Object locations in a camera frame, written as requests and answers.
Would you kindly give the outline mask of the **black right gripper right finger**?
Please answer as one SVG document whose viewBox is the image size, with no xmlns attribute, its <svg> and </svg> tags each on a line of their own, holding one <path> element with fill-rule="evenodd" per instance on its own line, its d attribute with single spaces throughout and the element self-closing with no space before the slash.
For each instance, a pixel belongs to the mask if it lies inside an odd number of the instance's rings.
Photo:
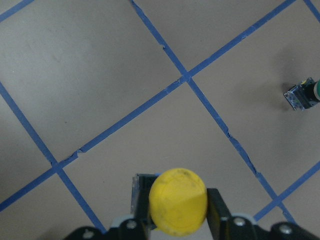
<svg viewBox="0 0 320 240">
<path fill-rule="evenodd" d="M 207 189 L 206 220 L 214 240 L 318 240 L 319 237 L 291 222 L 278 222 L 262 229 L 249 217 L 231 214 L 220 192 Z"/>
</svg>

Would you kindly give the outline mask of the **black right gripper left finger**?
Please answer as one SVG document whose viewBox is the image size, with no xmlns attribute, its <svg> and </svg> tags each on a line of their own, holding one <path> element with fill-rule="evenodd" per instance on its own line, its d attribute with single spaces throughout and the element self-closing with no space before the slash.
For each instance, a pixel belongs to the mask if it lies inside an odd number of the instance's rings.
<svg viewBox="0 0 320 240">
<path fill-rule="evenodd" d="M 115 218 L 107 232 L 98 228 L 79 227 L 66 240 L 148 240 L 155 228 L 149 211 L 149 194 L 154 174 L 137 174 L 132 178 L 130 214 Z"/>
</svg>

